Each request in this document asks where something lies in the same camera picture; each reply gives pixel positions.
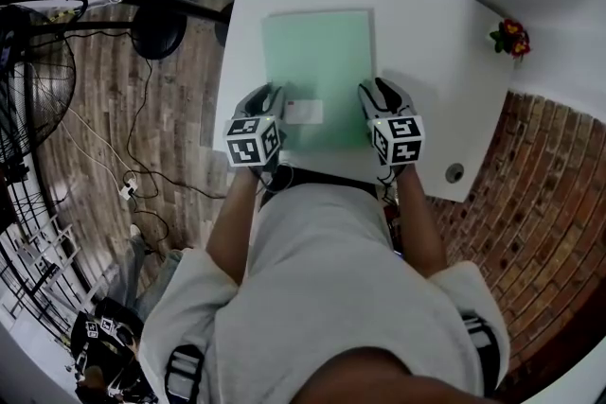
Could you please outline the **white desk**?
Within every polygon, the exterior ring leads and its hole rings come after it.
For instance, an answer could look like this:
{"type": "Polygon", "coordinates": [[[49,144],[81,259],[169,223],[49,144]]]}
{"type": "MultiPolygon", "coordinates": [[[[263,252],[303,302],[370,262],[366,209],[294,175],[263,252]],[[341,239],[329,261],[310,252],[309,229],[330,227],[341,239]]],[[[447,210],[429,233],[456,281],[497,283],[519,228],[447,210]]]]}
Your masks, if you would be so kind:
{"type": "MultiPolygon", "coordinates": [[[[514,63],[488,40],[498,16],[475,0],[235,0],[220,77],[213,147],[225,147],[223,130],[237,103],[266,82],[262,21],[273,15],[345,10],[369,12],[372,75],[389,79],[413,99],[425,128],[417,164],[425,191],[460,202],[484,160],[513,73],[514,63]],[[460,163],[463,178],[445,172],[460,163]]],[[[388,175],[368,146],[337,151],[283,150],[290,164],[376,183],[388,175]]]]}

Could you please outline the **green folder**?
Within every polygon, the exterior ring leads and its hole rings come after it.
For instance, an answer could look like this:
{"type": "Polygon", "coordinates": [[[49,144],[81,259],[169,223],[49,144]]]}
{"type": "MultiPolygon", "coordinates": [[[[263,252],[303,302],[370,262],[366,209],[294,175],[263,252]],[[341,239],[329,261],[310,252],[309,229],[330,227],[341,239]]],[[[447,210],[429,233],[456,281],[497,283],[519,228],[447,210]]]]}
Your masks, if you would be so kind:
{"type": "Polygon", "coordinates": [[[284,148],[367,147],[358,85],[372,75],[369,12],[273,15],[262,21],[261,39],[267,79],[285,96],[284,148]]]}

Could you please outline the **black standing fan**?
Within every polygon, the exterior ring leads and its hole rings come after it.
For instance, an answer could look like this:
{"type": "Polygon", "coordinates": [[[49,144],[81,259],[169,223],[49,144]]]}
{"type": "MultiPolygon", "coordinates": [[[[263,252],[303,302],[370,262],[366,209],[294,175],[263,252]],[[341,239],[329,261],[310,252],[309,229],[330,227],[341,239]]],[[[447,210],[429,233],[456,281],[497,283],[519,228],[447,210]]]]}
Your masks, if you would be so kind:
{"type": "Polygon", "coordinates": [[[140,8],[132,21],[52,23],[22,6],[0,8],[0,165],[28,155],[53,133],[74,95],[77,68],[68,38],[116,28],[146,60],[162,60],[182,42],[187,17],[140,8]]]}

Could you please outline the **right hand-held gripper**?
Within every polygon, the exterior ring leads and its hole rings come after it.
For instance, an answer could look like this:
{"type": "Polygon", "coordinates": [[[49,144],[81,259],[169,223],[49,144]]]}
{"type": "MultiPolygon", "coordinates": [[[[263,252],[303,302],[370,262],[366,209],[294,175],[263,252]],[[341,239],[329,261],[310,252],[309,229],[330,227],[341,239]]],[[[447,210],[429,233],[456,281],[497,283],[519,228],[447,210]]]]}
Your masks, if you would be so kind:
{"type": "Polygon", "coordinates": [[[357,91],[370,131],[371,146],[382,166],[414,164],[425,146],[422,117],[414,115],[412,98],[398,84],[379,77],[374,81],[383,96],[382,108],[364,83],[358,85],[357,91]],[[383,117],[383,112],[398,116],[383,117]]]}

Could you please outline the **white metal rack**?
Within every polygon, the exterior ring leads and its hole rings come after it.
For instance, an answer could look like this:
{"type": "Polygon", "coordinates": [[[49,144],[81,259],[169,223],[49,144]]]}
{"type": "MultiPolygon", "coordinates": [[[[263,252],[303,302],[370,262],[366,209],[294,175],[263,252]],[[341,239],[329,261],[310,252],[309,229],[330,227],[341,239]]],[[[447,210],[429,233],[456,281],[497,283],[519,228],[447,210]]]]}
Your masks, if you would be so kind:
{"type": "Polygon", "coordinates": [[[71,325],[90,300],[75,270],[80,250],[72,226],[62,227],[55,218],[29,235],[17,224],[0,234],[11,293],[25,297],[34,313],[60,327],[71,325]]]}

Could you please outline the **black metal railing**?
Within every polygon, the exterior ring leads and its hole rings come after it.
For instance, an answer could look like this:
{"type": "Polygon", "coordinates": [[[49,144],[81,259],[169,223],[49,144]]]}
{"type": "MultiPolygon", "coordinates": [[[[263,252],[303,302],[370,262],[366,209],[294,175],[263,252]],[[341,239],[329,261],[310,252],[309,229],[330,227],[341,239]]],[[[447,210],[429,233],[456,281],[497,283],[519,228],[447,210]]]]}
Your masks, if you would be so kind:
{"type": "MultiPolygon", "coordinates": [[[[3,214],[0,215],[0,234],[12,224],[17,224],[26,234],[43,227],[51,218],[62,226],[68,224],[59,220],[60,200],[52,199],[39,179],[40,170],[36,160],[28,155],[7,166],[0,167],[0,197],[3,199],[3,214]]],[[[9,288],[8,263],[5,256],[0,256],[0,309],[8,313],[12,323],[19,317],[30,317],[55,338],[59,339],[70,333],[71,325],[60,327],[51,324],[47,319],[33,312],[32,305],[23,296],[15,296],[9,288]]],[[[80,283],[88,290],[90,284],[85,281],[77,262],[75,270],[80,283]]]]}

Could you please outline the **person's beige shirt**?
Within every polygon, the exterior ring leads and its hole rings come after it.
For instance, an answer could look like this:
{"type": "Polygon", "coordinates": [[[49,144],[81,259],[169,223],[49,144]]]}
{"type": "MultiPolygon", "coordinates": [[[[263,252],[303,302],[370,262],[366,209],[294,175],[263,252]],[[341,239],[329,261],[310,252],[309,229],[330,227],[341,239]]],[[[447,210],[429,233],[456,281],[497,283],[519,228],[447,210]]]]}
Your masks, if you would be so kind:
{"type": "Polygon", "coordinates": [[[195,391],[197,404],[288,404],[324,363],[363,347],[482,395],[476,322],[494,335],[503,377],[509,337],[475,264],[425,278],[393,252],[376,199],[303,184],[259,211],[240,285],[205,250],[184,253],[138,359],[161,404],[171,384],[195,391]]]}

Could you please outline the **person's left forearm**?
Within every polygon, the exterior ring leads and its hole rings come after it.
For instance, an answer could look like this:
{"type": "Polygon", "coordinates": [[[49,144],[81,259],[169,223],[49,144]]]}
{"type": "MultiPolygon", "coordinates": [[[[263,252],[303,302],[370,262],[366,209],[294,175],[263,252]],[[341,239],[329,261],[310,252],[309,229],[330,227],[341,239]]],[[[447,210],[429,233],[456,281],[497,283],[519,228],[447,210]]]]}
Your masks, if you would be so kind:
{"type": "Polygon", "coordinates": [[[257,190],[258,176],[248,167],[238,168],[205,248],[237,285],[245,275],[257,190]]]}

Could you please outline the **small potted flower plant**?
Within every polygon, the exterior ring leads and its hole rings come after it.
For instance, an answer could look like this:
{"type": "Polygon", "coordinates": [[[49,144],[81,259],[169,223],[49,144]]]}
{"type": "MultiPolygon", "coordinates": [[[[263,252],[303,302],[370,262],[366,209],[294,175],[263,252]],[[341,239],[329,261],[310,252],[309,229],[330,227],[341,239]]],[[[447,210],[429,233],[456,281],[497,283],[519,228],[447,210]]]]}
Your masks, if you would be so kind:
{"type": "Polygon", "coordinates": [[[531,52],[530,38],[524,26],[510,18],[501,20],[488,34],[497,54],[506,53],[522,62],[531,52]]]}

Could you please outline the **person's right forearm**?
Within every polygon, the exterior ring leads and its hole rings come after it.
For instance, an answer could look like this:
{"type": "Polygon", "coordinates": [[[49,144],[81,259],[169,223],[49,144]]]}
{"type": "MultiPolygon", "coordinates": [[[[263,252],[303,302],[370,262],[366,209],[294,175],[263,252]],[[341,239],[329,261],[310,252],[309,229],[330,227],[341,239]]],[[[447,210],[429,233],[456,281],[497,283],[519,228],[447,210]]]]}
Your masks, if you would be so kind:
{"type": "Polygon", "coordinates": [[[413,165],[397,177],[401,245],[405,261],[425,278],[447,267],[446,248],[413,165]]]}

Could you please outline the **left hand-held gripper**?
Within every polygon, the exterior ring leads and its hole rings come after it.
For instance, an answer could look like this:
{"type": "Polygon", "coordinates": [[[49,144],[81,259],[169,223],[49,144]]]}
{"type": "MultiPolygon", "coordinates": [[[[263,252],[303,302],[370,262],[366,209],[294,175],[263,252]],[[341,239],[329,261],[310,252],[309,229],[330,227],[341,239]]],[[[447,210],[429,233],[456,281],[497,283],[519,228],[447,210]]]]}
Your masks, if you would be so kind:
{"type": "Polygon", "coordinates": [[[223,130],[223,140],[232,167],[265,167],[282,147],[278,120],[285,111],[282,86],[262,85],[246,95],[236,106],[223,130]],[[262,113],[268,95],[267,115],[262,113]]]}

